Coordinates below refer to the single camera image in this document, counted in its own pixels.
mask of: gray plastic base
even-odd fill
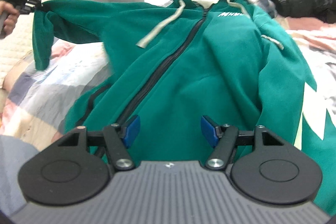
[[[287,208],[239,194],[221,172],[197,161],[142,162],[117,173],[94,198],[68,207],[28,203],[16,224],[325,224],[312,202]]]

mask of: bedspread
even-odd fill
[[[36,71],[31,62],[20,75],[6,101],[0,134],[46,148],[64,133],[64,118],[73,103],[111,76],[102,43],[69,45],[55,43],[45,71]]]

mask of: gray fabric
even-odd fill
[[[0,210],[12,215],[26,204],[17,182],[21,166],[38,153],[19,139],[0,135]]]

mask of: black zipper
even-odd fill
[[[199,20],[194,27],[191,29],[187,38],[183,44],[170,56],[168,56],[162,63],[157,67],[157,69],[152,73],[147,82],[143,85],[141,90],[133,97],[133,99],[128,103],[123,112],[119,115],[116,123],[123,124],[126,122],[128,117],[135,111],[142,100],[147,96],[147,94],[152,90],[155,84],[160,80],[162,75],[168,70],[172,63],[179,58],[179,56],[185,51],[185,49],[190,45],[191,41],[194,39],[197,31],[200,29],[201,25],[205,22],[209,9],[204,9],[202,19]]]

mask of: green hoodie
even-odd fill
[[[247,0],[219,0],[209,9],[192,0],[173,0],[166,8],[86,0],[52,0],[44,7],[47,12],[34,17],[37,69],[48,66],[56,36],[103,42],[114,71],[76,101],[66,131],[79,124],[100,130],[138,114],[141,130],[129,149],[137,164],[204,162],[212,148],[201,133],[202,115],[241,130],[262,124],[320,165],[315,202],[336,213],[330,112],[295,42],[260,8]]]

